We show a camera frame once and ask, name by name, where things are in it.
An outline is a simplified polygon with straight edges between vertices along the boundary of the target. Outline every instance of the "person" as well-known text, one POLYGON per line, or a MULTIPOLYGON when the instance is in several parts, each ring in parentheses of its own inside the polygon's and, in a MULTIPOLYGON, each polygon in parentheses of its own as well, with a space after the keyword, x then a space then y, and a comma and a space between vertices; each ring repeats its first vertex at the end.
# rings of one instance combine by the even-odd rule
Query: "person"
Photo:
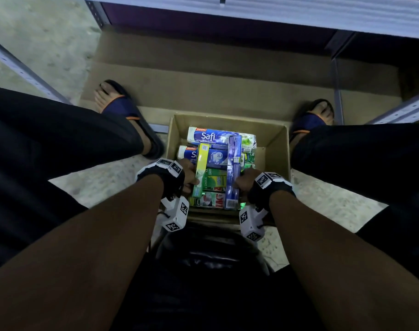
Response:
MULTIPOLYGON (((353 234, 289 186, 273 191, 261 200, 291 265, 260 274, 240 235, 192 223, 146 254, 172 188, 160 173, 91 209, 48 182, 161 156, 119 84, 95 95, 102 114, 0 89, 0 330, 419 330, 419 124, 334 127, 326 100, 304 111, 291 130, 292 167, 389 206, 353 234)), ((186 191, 194 167, 180 164, 186 191)), ((236 184, 249 195, 259 174, 246 170, 236 184)))

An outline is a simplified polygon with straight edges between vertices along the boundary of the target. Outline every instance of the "wrist strap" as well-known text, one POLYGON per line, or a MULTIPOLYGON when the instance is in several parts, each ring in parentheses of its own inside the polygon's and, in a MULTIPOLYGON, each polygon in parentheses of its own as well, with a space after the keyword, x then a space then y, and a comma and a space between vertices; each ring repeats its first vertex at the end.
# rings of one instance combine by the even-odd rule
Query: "wrist strap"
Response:
POLYGON ((160 158, 143 167, 136 173, 136 181, 150 174, 156 174, 164 183, 162 198, 172 200, 174 195, 180 196, 184 187, 185 172, 183 167, 175 160, 160 158))
POLYGON ((283 190, 295 196, 292 190, 292 184, 287 181, 280 174, 275 172, 261 173, 252 185, 251 190, 248 192, 248 201, 255 204, 258 209, 269 210, 269 199, 273 192, 283 190))

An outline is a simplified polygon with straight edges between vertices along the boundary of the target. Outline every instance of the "barcode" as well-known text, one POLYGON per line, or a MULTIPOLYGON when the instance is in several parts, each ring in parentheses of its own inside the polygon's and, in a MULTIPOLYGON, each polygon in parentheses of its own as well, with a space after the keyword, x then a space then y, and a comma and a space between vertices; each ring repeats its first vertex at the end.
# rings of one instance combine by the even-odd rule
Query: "barcode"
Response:
POLYGON ((237 208, 237 200, 226 200, 226 208, 228 209, 237 208))

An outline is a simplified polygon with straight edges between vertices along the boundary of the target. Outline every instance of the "yellow toothpaste box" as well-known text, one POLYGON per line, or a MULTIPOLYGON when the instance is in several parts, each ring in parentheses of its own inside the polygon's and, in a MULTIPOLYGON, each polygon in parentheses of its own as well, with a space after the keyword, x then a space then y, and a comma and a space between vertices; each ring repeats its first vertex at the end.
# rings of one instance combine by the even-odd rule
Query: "yellow toothpaste box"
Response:
POLYGON ((194 186, 193 188, 193 197, 201 197, 202 196, 202 182, 203 176, 205 175, 205 170, 207 169, 207 160, 208 160, 208 152, 210 150, 210 146, 205 143, 199 144, 199 151, 197 154, 197 163, 196 163, 196 178, 199 179, 199 184, 194 186))

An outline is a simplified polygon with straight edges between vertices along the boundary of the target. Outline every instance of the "navy sandal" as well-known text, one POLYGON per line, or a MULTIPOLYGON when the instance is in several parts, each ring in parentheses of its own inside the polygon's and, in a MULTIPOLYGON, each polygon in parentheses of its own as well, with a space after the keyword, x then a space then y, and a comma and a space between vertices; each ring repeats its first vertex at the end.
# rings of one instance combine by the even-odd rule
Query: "navy sandal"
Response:
POLYGON ((160 158, 164 154, 164 144, 133 103, 129 93, 116 81, 105 80, 104 82, 111 85, 120 96, 109 102, 101 114, 121 115, 127 120, 134 120, 151 140, 151 150, 144 157, 152 160, 160 158))
POLYGON ((289 132, 289 142, 291 142, 298 134, 308 134, 311 132, 312 129, 322 125, 326 125, 326 122, 320 115, 317 115, 316 113, 312 112, 312 110, 314 110, 314 108, 322 102, 326 102, 327 106, 332 111, 332 114, 334 114, 334 108, 326 99, 317 99, 309 103, 309 105, 303 107, 295 116, 294 122, 292 123, 289 132))

